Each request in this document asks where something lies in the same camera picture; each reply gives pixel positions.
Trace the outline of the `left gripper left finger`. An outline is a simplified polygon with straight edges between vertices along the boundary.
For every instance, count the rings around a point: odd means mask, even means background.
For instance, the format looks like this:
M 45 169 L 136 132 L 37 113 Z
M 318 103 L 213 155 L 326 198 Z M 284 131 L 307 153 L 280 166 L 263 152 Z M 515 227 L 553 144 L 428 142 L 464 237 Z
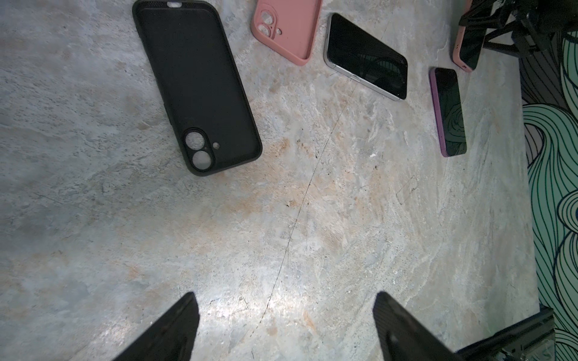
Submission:
M 185 293 L 114 361 L 191 360 L 199 324 L 195 294 Z

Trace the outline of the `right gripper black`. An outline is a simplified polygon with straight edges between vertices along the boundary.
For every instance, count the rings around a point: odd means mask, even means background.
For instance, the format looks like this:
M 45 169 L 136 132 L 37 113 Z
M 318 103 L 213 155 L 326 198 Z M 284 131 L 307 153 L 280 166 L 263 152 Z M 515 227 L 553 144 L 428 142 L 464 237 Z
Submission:
M 544 50 L 555 33 L 577 31 L 577 1 L 517 1 L 519 26 L 513 28 L 505 25 L 516 1 L 473 0 L 468 4 L 459 26 L 504 27 L 486 34 L 483 48 L 516 58 Z M 492 41 L 507 33 L 511 34 L 511 45 Z

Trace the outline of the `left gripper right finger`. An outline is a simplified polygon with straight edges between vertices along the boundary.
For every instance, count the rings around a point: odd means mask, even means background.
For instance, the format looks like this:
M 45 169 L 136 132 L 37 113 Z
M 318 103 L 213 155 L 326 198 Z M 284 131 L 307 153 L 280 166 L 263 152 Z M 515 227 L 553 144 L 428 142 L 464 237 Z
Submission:
M 373 319 L 385 360 L 460 360 L 391 295 L 377 293 Z

